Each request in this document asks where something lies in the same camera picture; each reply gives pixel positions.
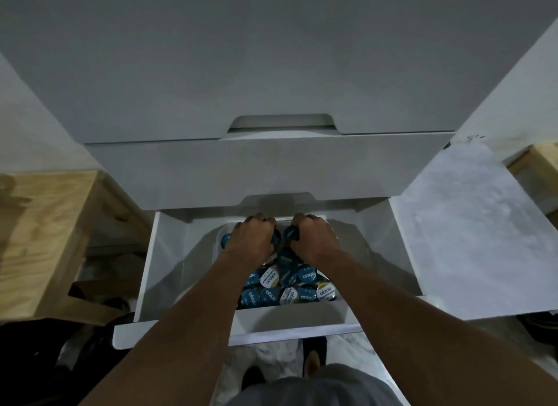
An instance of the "person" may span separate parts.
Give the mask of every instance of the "person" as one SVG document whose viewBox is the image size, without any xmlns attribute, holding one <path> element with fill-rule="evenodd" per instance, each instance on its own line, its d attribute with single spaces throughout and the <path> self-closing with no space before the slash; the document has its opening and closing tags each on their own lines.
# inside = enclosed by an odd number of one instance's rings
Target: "person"
<svg viewBox="0 0 558 406">
<path fill-rule="evenodd" d="M 292 224 L 299 227 L 300 240 L 291 248 L 343 294 L 411 405 L 558 405 L 558 382 L 526 356 L 360 266 L 323 219 L 297 214 Z M 262 214 L 238 223 L 206 275 L 81 404 L 209 404 L 239 294 L 271 254 L 275 226 L 275 219 Z M 230 405 L 400 404 L 385 383 L 369 375 L 320 365 L 316 354 L 309 354 L 305 378 L 252 385 Z"/>
</svg>

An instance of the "right hand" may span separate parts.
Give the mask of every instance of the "right hand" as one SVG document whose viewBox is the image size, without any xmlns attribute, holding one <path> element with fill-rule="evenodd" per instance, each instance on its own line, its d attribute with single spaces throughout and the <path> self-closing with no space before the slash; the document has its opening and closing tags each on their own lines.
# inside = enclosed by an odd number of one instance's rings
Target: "right hand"
<svg viewBox="0 0 558 406">
<path fill-rule="evenodd" d="M 291 241 L 290 247 L 304 263 L 319 268 L 321 263 L 343 253 L 339 240 L 324 219 L 297 213 L 291 225 L 298 227 L 300 240 Z"/>
</svg>

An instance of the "white drawer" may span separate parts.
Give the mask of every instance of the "white drawer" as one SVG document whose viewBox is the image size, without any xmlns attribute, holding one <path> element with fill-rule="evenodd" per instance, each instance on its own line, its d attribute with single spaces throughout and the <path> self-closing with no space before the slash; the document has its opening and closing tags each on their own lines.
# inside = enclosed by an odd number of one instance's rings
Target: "white drawer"
<svg viewBox="0 0 558 406">
<path fill-rule="evenodd" d="M 308 195 L 276 195 L 252 198 L 242 207 L 162 211 L 155 217 L 135 322 L 116 327 L 114 346 L 135 345 L 211 267 L 222 227 L 258 211 L 279 219 L 290 219 L 298 211 L 326 217 L 342 247 L 358 262 L 403 290 L 422 295 L 386 199 L 316 202 Z M 361 330 L 343 300 L 244 309 L 235 312 L 229 344 Z"/>
<path fill-rule="evenodd" d="M 241 131 L 219 140 L 87 145 L 142 209 L 238 205 L 251 195 L 319 200 L 402 193 L 453 133 Z"/>
</svg>

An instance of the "black shoe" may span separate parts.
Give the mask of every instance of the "black shoe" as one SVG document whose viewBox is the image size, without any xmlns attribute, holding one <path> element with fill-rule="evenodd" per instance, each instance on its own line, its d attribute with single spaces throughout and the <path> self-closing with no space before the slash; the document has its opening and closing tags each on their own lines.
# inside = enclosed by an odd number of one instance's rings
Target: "black shoe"
<svg viewBox="0 0 558 406">
<path fill-rule="evenodd" d="M 320 358 L 320 366 L 325 366 L 325 361 L 328 358 L 328 340 L 324 336 L 303 339 L 303 376 L 306 358 L 312 350 L 315 350 Z"/>
<path fill-rule="evenodd" d="M 241 391 L 250 387 L 251 385 L 255 384 L 264 384 L 266 379 L 263 377 L 263 374 L 257 366 L 250 367 L 244 373 L 244 377 L 242 378 L 242 388 Z"/>
</svg>

